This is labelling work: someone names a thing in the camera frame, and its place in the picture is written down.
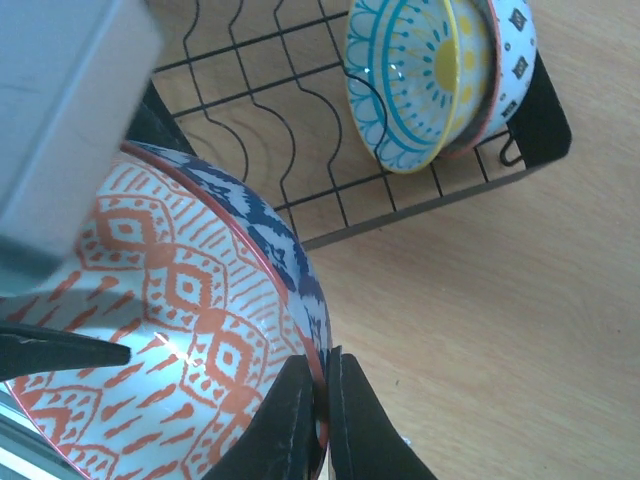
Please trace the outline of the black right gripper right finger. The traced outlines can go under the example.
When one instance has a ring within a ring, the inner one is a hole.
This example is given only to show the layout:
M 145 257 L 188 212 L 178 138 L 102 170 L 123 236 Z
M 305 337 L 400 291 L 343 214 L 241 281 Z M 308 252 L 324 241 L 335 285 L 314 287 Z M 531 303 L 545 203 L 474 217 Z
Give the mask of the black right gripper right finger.
M 436 480 L 394 428 L 356 357 L 340 347 L 328 363 L 329 477 Z

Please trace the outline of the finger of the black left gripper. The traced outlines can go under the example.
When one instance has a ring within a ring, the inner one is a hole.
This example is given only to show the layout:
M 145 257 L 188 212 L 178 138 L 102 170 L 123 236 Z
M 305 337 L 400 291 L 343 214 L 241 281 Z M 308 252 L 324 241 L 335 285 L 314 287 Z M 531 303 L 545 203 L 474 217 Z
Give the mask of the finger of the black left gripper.
M 127 346 L 76 333 L 1 322 L 1 381 L 52 371 L 126 365 Z

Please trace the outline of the black wire dish rack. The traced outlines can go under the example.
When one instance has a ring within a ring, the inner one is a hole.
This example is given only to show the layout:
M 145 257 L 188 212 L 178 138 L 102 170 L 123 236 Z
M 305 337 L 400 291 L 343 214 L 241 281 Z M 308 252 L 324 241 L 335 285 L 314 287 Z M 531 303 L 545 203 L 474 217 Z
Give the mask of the black wire dish rack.
M 152 1 L 165 34 L 151 101 L 161 143 L 267 200 L 308 249 L 517 181 L 565 157 L 572 135 L 538 65 L 523 107 L 455 159 L 412 175 L 375 162 L 348 106 L 345 1 Z

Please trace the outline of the orange diamond patterned bowl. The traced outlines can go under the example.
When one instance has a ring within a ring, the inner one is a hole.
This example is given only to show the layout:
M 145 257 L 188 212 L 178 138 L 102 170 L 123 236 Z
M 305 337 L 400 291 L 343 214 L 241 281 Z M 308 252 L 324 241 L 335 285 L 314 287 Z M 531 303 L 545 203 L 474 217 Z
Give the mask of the orange diamond patterned bowl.
M 8 389 L 87 479 L 199 479 L 238 441 L 286 360 L 324 373 L 293 295 L 222 205 L 167 160 L 121 148 L 73 252 L 12 323 L 126 346 L 123 366 Z

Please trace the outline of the red dot patterned bowl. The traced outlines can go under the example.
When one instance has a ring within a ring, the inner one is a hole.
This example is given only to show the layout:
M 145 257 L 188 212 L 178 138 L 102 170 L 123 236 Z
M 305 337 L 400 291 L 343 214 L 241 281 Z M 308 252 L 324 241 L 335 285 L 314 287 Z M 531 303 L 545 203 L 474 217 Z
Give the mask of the red dot patterned bowl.
M 488 87 L 467 128 L 441 151 L 456 158 L 488 139 L 516 113 L 535 70 L 537 33 L 527 1 L 474 1 L 490 38 Z

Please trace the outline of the yellow blue sun bowl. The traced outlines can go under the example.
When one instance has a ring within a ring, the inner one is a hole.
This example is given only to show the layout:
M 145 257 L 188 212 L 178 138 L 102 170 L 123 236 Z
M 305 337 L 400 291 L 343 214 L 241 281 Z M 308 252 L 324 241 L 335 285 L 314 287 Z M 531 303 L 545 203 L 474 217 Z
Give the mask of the yellow blue sun bowl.
M 494 70 L 478 1 L 355 1 L 344 67 L 364 145 L 398 174 L 423 169 L 479 113 Z

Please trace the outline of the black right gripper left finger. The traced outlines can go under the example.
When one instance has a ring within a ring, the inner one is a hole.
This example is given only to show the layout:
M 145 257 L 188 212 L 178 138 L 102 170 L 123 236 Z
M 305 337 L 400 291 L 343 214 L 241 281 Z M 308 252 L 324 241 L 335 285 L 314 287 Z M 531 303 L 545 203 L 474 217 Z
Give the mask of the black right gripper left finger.
M 289 357 L 247 430 L 203 479 L 309 479 L 316 434 L 313 397 L 307 359 Z

